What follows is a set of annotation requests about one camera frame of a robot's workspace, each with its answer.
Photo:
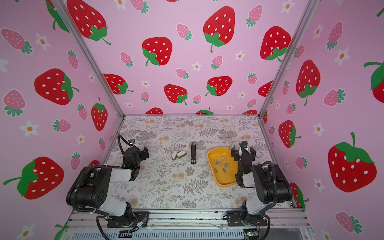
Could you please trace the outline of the long black stapler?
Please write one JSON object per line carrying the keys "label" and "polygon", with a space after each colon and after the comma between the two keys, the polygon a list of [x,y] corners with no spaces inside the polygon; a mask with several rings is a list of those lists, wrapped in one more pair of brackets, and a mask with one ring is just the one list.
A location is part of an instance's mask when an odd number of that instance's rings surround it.
{"label": "long black stapler", "polygon": [[195,142],[191,144],[191,164],[195,165],[197,163],[197,145]]}

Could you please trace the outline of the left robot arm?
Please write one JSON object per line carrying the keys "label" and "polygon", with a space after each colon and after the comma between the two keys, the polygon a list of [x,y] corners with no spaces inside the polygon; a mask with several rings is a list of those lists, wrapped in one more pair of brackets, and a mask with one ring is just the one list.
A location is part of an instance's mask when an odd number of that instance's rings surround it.
{"label": "left robot arm", "polygon": [[135,181],[140,172],[141,161],[149,157],[148,148],[140,150],[133,146],[123,152],[121,167],[84,167],[67,194],[67,204],[79,213],[97,213],[112,218],[119,225],[131,225],[136,219],[132,205],[109,195],[109,186],[117,182]]}

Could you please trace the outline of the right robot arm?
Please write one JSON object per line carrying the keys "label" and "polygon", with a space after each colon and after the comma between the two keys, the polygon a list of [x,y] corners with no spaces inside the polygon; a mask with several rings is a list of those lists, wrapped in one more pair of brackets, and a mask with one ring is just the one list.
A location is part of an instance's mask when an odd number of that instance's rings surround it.
{"label": "right robot arm", "polygon": [[238,163],[235,179],[242,189],[255,189],[256,195],[244,201],[237,211],[227,212],[230,226],[254,226],[268,222],[267,211],[277,203],[290,201],[293,191],[280,167],[271,161],[254,165],[256,150],[247,142],[240,142],[239,149],[231,149],[231,157]]}

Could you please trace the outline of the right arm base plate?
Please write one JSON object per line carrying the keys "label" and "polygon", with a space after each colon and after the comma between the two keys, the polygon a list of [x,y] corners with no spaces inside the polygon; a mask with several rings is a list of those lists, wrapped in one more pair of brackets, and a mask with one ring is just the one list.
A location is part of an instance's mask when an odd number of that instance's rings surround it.
{"label": "right arm base plate", "polygon": [[268,220],[259,215],[249,215],[240,210],[227,211],[222,217],[230,227],[267,227]]}

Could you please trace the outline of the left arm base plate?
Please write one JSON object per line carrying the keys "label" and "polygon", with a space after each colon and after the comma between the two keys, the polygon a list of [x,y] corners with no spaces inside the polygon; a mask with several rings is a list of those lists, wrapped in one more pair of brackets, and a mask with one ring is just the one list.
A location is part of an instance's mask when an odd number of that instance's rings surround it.
{"label": "left arm base plate", "polygon": [[136,225],[146,228],[150,212],[139,211],[128,213],[122,217],[111,217],[107,228],[133,228]]}

